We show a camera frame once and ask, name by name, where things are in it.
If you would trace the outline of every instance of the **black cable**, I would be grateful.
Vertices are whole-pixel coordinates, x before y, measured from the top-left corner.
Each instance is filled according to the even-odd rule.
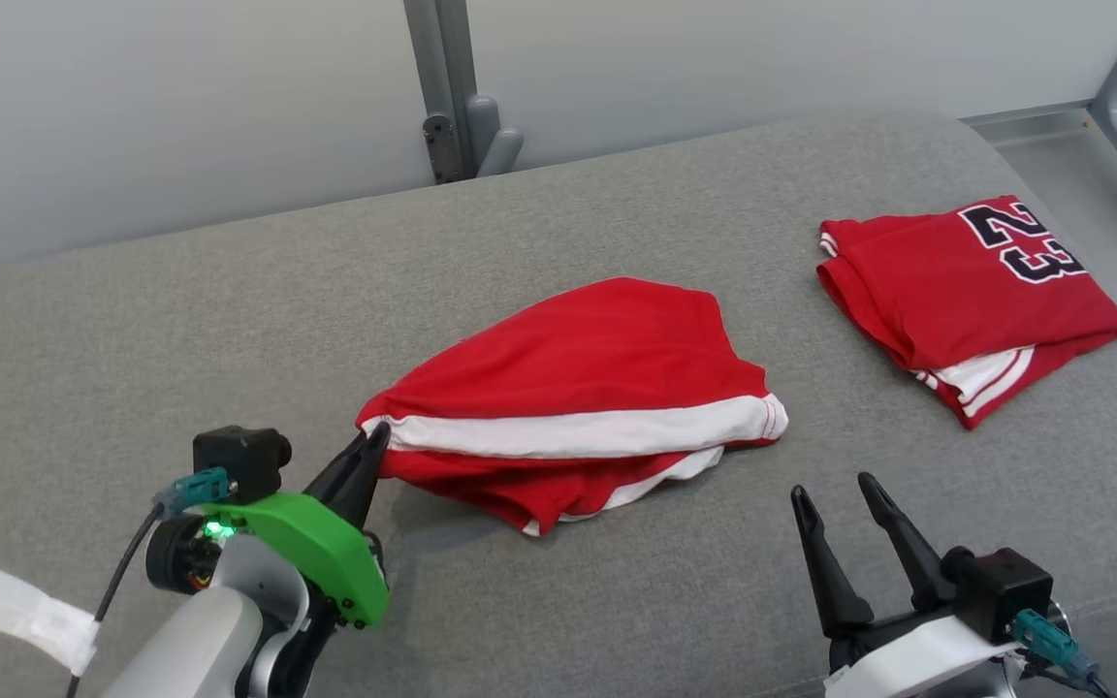
[[[1077,686],[1076,681],[1068,679],[1068,677],[1058,675],[1058,672],[1043,670],[1043,668],[1033,664],[1029,664],[1028,668],[1024,669],[1024,676],[1025,677],[1037,676],[1041,677],[1042,679],[1052,680],[1054,681],[1054,683],[1058,683],[1060,686],[1067,686],[1069,689],[1072,690],[1083,690],[1082,688]]]
[[[123,557],[120,560],[120,566],[114,567],[114,574],[111,575],[111,584],[106,585],[106,593],[102,595],[102,602],[97,605],[97,612],[93,614],[93,622],[101,623],[106,619],[106,610],[111,606],[111,600],[114,599],[114,593],[120,590],[120,582],[123,582],[124,573],[128,571],[128,562],[132,562],[132,557],[136,555],[136,548],[141,547],[141,542],[145,539],[145,534],[150,533],[151,527],[157,520],[157,517],[163,513],[163,505],[161,503],[154,504],[154,508],[150,510],[150,516],[145,517],[145,520],[137,527],[136,535],[132,536],[132,541],[128,543],[127,551],[123,552]],[[67,683],[67,697],[75,698],[76,688],[80,685],[80,677],[71,676],[71,681]]]
[[[1100,679],[1098,679],[1098,677],[1094,677],[1094,679],[1090,679],[1089,683],[1094,685],[1094,688],[1098,689],[1100,698],[1117,698],[1117,695],[1114,695],[1114,691],[1107,688],[1106,685],[1102,683]]]

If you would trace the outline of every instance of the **white wall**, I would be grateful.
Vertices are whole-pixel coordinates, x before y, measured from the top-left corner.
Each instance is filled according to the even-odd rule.
[[[429,184],[398,0],[0,0],[0,261]]]
[[[965,118],[1090,98],[1117,0],[468,0],[518,168],[830,106]]]

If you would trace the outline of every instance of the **couch cushion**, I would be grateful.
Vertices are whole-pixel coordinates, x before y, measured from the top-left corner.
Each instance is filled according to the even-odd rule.
[[[717,295],[787,433],[540,541],[385,482],[369,527],[389,613],[338,633],[311,695],[819,695],[825,641],[790,487],[811,491],[878,615],[908,606],[861,469],[938,551],[1011,545],[1050,570],[1117,686],[1117,342],[970,433],[814,275],[823,218],[1006,193],[1054,224],[962,124],[824,115],[6,269],[0,567],[93,609],[152,491],[190,468],[194,433],[279,429],[296,451],[284,486],[300,488],[403,372],[543,297],[629,275]],[[87,694],[181,601],[137,556]],[[64,681],[0,637],[0,695]]]

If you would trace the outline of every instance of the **teal connector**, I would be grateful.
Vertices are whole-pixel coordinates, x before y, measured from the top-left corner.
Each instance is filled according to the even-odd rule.
[[[1060,631],[1032,609],[1020,611],[1015,615],[1015,622],[1011,623],[1011,635],[1015,642],[1027,647],[1029,652],[1054,662],[1081,690],[1089,689],[1091,680],[1098,678],[1098,662],[1087,658],[1071,635]]]
[[[159,519],[168,520],[180,516],[189,507],[221,503],[235,490],[235,482],[227,478],[225,469],[209,468],[173,481],[172,486],[154,495],[154,504],[163,505]]]

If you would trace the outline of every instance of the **red jersey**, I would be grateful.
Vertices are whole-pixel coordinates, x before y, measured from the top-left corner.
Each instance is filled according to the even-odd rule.
[[[941,216],[824,221],[830,297],[967,429],[1117,337],[1117,305],[1015,195]]]

